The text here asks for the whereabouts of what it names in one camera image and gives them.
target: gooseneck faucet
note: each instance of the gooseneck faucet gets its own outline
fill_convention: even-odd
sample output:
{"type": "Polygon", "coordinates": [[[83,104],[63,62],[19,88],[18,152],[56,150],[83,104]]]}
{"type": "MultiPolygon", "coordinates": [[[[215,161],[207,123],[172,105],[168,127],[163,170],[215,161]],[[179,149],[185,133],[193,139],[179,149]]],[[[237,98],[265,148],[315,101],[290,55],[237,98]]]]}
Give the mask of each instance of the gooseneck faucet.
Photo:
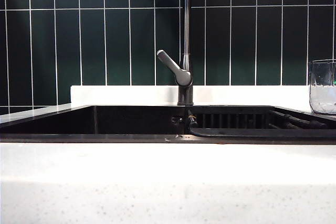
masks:
{"type": "Polygon", "coordinates": [[[178,84],[177,105],[193,105],[193,68],[190,58],[190,12],[191,0],[184,0],[184,53],[181,57],[180,65],[176,64],[169,55],[159,50],[156,55],[176,77],[178,84]]]}

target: glass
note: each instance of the glass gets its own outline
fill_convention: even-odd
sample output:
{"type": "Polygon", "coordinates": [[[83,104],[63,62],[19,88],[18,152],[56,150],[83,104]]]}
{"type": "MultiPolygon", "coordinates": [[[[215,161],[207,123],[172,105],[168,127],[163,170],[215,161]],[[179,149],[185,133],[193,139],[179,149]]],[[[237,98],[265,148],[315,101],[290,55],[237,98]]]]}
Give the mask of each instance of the glass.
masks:
{"type": "Polygon", "coordinates": [[[336,114],[336,60],[314,60],[309,64],[309,103],[315,113],[336,114]]]}

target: white backsplash ledge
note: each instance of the white backsplash ledge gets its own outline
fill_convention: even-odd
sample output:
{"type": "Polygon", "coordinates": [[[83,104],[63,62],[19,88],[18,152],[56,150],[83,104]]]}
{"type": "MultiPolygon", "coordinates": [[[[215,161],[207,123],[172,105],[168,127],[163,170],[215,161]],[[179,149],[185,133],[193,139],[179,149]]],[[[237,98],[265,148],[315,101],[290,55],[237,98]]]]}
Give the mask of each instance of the white backsplash ledge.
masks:
{"type": "MultiPolygon", "coordinates": [[[[177,105],[177,86],[72,86],[71,105],[177,105]]],[[[194,86],[194,105],[272,105],[311,112],[309,86],[194,86]]]]}

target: kitchen sink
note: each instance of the kitchen sink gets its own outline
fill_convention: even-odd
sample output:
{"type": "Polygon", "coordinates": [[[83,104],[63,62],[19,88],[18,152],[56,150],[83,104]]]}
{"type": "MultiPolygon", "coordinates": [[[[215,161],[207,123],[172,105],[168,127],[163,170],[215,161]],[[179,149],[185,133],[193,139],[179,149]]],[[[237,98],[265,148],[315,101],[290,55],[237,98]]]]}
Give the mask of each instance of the kitchen sink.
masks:
{"type": "Polygon", "coordinates": [[[84,106],[0,125],[2,141],[17,134],[336,142],[336,119],[274,106],[84,106]]]}

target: dark green tile wall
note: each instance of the dark green tile wall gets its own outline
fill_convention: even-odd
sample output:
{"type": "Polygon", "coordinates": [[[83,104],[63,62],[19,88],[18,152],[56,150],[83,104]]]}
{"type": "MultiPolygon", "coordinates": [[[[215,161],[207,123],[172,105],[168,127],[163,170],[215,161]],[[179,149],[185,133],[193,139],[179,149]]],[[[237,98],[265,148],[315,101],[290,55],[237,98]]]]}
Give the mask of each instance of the dark green tile wall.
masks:
{"type": "MultiPolygon", "coordinates": [[[[174,85],[155,51],[179,61],[183,2],[0,0],[0,113],[68,103],[72,85],[174,85]]],[[[307,60],[334,56],[334,3],[192,0],[194,84],[305,85],[307,60]]]]}

